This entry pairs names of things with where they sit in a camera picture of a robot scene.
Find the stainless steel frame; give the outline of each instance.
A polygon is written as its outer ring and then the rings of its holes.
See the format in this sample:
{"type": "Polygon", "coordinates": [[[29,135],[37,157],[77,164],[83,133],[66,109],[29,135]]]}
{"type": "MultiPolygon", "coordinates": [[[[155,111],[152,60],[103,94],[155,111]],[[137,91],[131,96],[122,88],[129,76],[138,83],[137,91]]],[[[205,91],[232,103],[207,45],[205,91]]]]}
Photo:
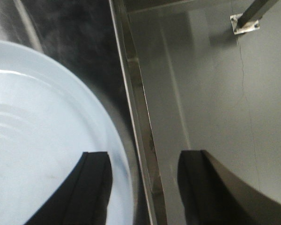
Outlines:
{"type": "Polygon", "coordinates": [[[154,147],[140,66],[129,28],[128,16],[122,0],[110,0],[110,5],[150,223],[152,225],[166,225],[167,218],[163,186],[154,147]]]}

